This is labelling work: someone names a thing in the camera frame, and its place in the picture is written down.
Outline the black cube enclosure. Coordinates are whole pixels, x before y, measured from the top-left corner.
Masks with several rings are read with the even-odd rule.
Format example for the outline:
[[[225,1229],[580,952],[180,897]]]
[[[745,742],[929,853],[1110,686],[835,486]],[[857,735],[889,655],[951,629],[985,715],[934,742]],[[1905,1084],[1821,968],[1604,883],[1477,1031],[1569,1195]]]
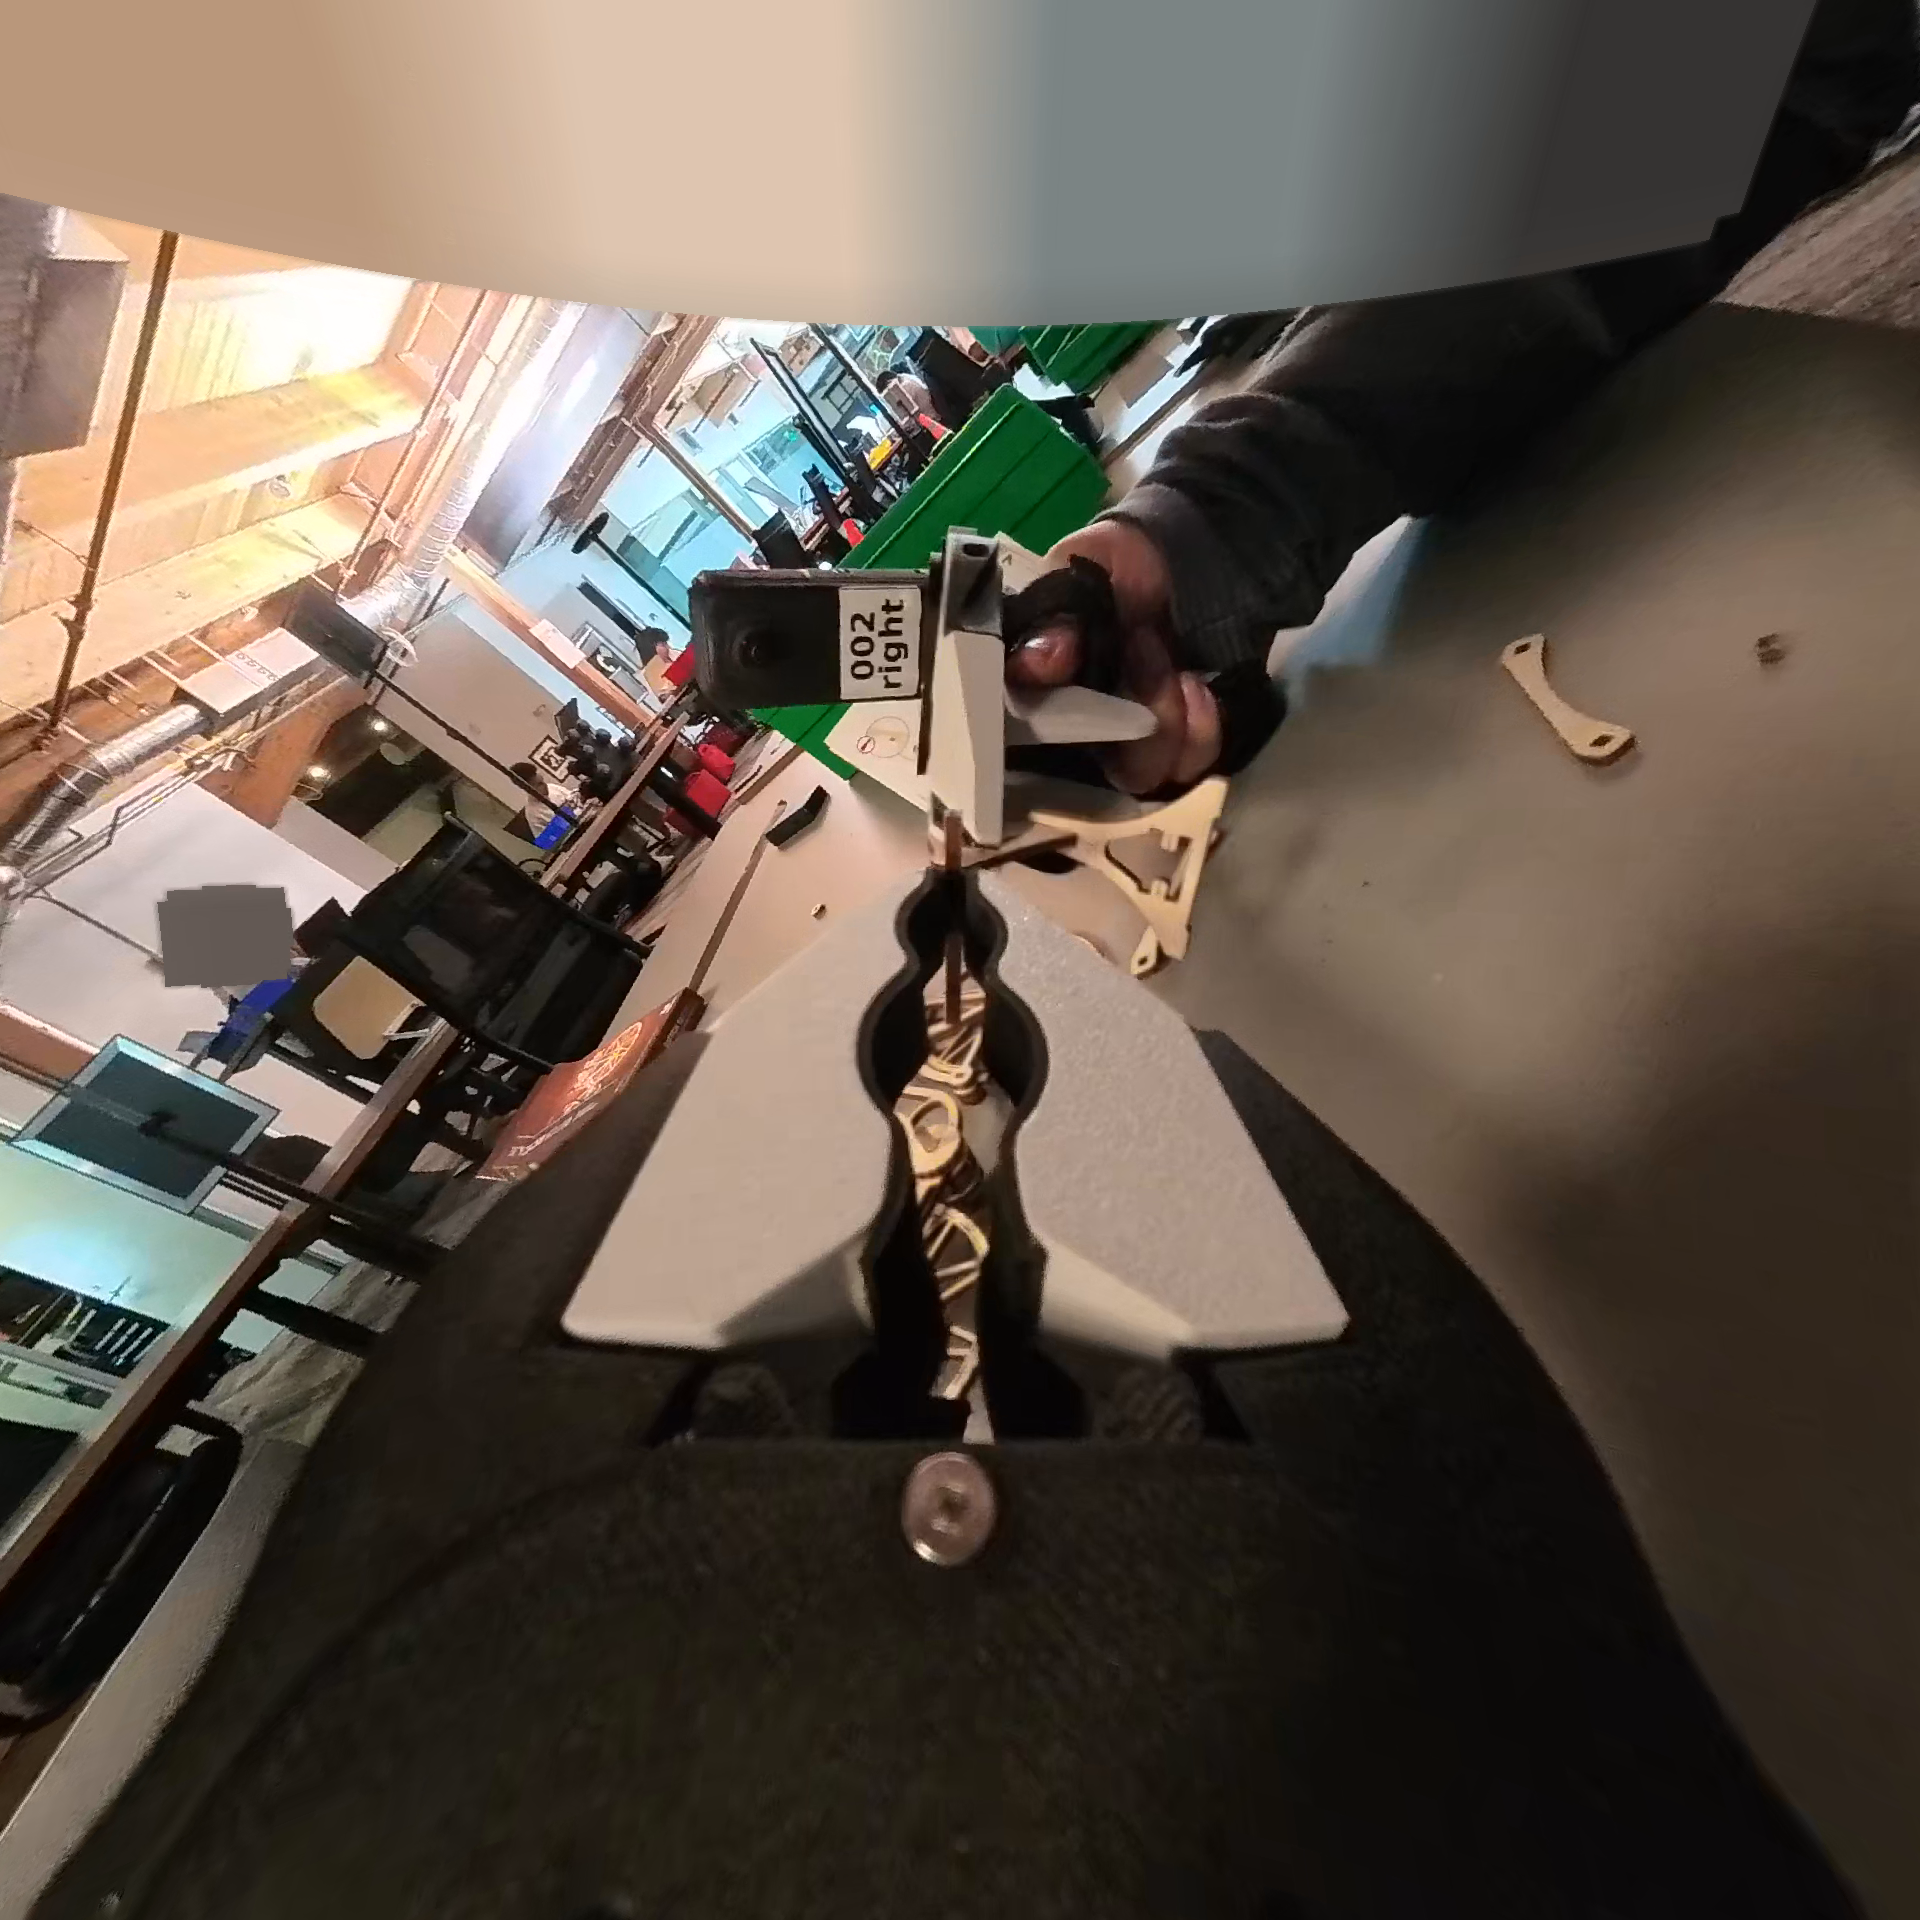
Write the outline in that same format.
[[[448,1024],[470,1063],[580,1063],[645,968],[631,918],[659,897],[653,853],[613,853],[587,897],[544,894],[470,829],[439,829],[402,876],[354,909],[298,918],[307,957],[365,957]]]

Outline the silver ventilation duct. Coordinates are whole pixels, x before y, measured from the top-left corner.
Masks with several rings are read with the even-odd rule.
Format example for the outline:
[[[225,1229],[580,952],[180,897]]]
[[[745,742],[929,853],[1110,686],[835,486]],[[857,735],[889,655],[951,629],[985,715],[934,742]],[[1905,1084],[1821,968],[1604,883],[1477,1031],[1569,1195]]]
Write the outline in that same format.
[[[383,655],[402,645],[402,613],[431,594],[439,570],[475,486],[470,469],[448,480],[439,506],[423,518],[423,538],[354,594],[331,594],[322,577],[298,590],[293,613],[205,669],[174,686],[163,711],[91,742],[89,753],[60,759],[26,801],[8,820],[0,837],[0,909],[13,915],[33,876],[60,853],[60,834],[104,801],[117,779],[153,775],[174,743],[236,735],[264,711],[281,711],[307,686],[325,682],[367,682]]]

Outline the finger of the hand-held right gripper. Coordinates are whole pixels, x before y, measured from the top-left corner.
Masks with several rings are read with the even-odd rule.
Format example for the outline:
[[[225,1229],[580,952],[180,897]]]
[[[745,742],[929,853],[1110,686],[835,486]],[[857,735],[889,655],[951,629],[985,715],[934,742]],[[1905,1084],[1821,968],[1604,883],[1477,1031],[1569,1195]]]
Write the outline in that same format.
[[[920,715],[929,810],[965,837],[1005,837],[1005,655],[981,629],[941,629]]]

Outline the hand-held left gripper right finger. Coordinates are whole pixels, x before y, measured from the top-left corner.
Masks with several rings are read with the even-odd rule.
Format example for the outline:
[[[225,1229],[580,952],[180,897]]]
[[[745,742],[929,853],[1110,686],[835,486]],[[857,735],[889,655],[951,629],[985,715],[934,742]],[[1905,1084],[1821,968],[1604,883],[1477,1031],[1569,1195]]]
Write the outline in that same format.
[[[990,1435],[1088,1435],[1121,1367],[1327,1347],[1346,1301],[1199,1031],[1021,894],[981,883]]]

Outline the person's right hand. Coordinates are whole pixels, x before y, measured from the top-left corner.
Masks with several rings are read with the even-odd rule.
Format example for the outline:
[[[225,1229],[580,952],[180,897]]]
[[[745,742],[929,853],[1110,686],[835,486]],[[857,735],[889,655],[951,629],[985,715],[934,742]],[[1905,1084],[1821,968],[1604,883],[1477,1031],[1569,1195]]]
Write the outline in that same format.
[[[1210,779],[1226,722],[1210,682],[1188,677],[1171,655],[1171,590],[1159,546],[1132,518],[1088,518],[1078,538],[1052,546],[1052,562],[1072,561],[1110,570],[1121,626],[1121,696],[1152,711],[1143,742],[1118,742],[1092,753],[1110,792],[1166,795]]]

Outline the wooden bicycle model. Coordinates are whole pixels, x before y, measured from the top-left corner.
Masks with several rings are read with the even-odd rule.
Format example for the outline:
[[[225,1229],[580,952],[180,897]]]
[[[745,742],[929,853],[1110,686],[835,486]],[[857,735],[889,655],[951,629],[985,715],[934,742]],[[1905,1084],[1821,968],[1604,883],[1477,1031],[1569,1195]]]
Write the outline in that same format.
[[[929,1002],[929,1060],[901,1093],[920,1251],[941,1296],[934,1400],[951,1405],[981,1405],[981,1277],[990,1251],[990,1200],[970,1115],[985,1115],[985,1084],[985,989],[965,978],[956,1013]]]

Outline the grey framed monitor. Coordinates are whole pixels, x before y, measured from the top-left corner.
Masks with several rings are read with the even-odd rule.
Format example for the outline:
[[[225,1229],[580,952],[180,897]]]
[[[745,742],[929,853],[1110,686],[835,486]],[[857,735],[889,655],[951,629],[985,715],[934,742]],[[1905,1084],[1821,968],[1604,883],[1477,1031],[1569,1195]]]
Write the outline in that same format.
[[[277,1128],[277,1103],[236,1093],[163,1049],[110,1033],[20,1128],[26,1158],[194,1214]]]

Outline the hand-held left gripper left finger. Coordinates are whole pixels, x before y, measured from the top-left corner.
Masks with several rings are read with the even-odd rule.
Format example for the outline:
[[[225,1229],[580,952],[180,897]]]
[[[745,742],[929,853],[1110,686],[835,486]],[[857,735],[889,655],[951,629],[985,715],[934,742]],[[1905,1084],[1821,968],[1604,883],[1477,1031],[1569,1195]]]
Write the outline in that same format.
[[[901,1093],[929,1063],[929,883],[886,883],[731,1002],[566,1336],[771,1361],[835,1435],[929,1435],[929,1251]]]

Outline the brown printed cardboard box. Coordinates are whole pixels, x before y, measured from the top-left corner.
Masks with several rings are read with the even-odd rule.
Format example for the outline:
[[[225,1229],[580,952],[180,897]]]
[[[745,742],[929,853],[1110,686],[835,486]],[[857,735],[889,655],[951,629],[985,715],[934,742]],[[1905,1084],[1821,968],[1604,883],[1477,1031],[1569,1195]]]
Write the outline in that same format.
[[[671,989],[569,1063],[553,1063],[493,1140],[475,1190],[514,1190],[553,1166],[671,1033],[700,1024],[700,989]]]

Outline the curved wooden strip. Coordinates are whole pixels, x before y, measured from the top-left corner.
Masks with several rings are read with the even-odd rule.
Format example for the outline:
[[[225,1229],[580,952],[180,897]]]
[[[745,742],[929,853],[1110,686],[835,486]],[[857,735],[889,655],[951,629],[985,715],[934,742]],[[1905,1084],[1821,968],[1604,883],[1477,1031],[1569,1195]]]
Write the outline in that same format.
[[[1530,711],[1554,722],[1554,742],[1587,759],[1587,767],[1619,767],[1621,753],[1638,753],[1638,735],[1633,722],[1605,722],[1596,711],[1569,711],[1558,686],[1554,686],[1554,637],[1514,637],[1503,655],[1506,682],[1530,696]]]

